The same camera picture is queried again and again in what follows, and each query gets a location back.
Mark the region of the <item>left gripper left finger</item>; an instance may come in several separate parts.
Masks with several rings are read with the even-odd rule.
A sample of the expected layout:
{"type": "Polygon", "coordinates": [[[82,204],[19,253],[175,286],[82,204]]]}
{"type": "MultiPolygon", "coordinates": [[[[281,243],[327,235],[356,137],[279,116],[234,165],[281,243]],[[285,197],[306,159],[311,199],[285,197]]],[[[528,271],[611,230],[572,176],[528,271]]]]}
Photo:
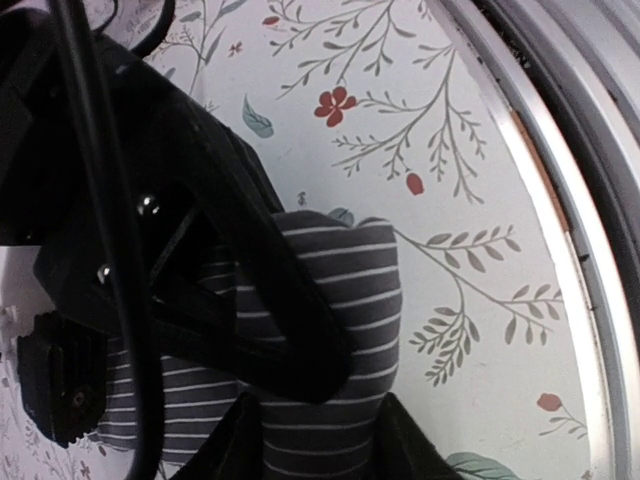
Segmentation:
{"type": "Polygon", "coordinates": [[[260,403],[243,393],[171,480],[257,480],[262,478],[262,462],[260,403]]]}

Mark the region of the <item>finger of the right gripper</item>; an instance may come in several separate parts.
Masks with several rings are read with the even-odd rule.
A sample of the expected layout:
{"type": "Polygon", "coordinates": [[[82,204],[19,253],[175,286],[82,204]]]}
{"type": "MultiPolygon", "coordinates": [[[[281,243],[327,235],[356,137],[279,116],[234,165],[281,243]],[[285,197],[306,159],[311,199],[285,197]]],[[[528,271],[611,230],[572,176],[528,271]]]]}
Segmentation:
{"type": "Polygon", "coordinates": [[[231,250],[286,340],[275,347],[237,334],[228,300],[173,271],[192,251],[178,224],[149,273],[161,350],[292,400],[329,400],[350,374],[351,342],[277,225],[283,207],[255,150],[139,60],[115,68],[114,107],[135,191],[184,192],[186,215],[231,250]]]}

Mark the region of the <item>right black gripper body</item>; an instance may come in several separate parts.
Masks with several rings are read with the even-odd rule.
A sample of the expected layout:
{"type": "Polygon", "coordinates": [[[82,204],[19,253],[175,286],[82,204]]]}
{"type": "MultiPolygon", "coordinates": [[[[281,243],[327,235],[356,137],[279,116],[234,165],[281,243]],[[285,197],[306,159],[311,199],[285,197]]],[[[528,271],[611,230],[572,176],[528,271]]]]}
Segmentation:
{"type": "MultiPolygon", "coordinates": [[[[135,377],[109,285],[86,176],[48,17],[2,20],[21,36],[2,56],[1,239],[37,247],[37,283],[53,299],[12,354],[25,412],[66,445],[89,431],[113,445],[136,438],[135,377]]],[[[155,416],[168,445],[229,445],[235,436],[235,379],[226,358],[234,309],[197,284],[190,269],[213,261],[232,277],[229,216],[188,190],[233,152],[231,131],[201,105],[109,39],[102,62],[115,102],[133,197],[154,195],[158,214],[140,227],[155,291],[165,409],[155,416]],[[193,167],[194,174],[187,173],[193,167]]]]}

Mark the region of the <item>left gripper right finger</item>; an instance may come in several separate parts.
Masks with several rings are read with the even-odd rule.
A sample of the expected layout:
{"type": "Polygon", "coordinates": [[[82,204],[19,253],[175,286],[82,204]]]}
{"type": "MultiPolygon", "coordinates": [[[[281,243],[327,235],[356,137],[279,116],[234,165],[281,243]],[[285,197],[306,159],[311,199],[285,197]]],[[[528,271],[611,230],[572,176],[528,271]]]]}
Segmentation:
{"type": "Polygon", "coordinates": [[[457,478],[458,473],[438,453],[397,396],[387,393],[375,422],[369,479],[457,478]]]}

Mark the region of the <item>grey striped underwear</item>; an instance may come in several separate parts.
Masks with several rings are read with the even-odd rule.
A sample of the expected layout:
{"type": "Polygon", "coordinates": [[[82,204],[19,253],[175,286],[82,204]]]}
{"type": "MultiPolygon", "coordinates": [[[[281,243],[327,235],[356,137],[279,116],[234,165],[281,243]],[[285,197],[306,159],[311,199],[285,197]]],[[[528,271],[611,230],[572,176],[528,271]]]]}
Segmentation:
{"type": "Polygon", "coordinates": [[[150,275],[180,479],[363,479],[399,366],[392,225],[200,221],[150,275]]]}

